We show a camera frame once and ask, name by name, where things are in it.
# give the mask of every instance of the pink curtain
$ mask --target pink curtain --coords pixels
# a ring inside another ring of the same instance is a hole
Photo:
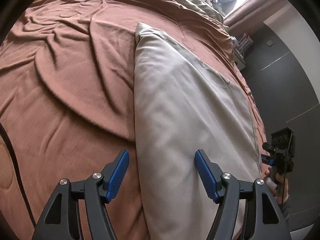
[[[288,3],[287,0],[247,0],[224,19],[232,36],[254,33],[264,20]]]

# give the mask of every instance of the bed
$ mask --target bed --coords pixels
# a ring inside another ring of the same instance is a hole
[[[108,213],[118,239],[150,238],[134,118],[139,22],[165,31],[242,91],[250,107],[257,151],[263,151],[263,122],[233,61],[223,17],[207,4],[200,0],[35,0],[0,47],[0,122],[14,147],[35,221],[61,178],[86,179],[125,148],[130,165]],[[19,239],[31,239],[34,227],[12,160],[4,147],[0,154],[0,210]],[[80,210],[84,239],[90,239],[84,203]]]

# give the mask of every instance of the blue gripper pad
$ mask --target blue gripper pad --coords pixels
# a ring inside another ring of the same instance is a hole
[[[195,153],[195,165],[208,197],[215,203],[218,202],[219,196],[217,194],[216,181],[214,180],[210,169],[199,150]]]
[[[118,165],[116,166],[108,183],[108,193],[106,194],[107,203],[114,199],[119,191],[124,175],[129,166],[129,153],[126,150],[122,155]]]

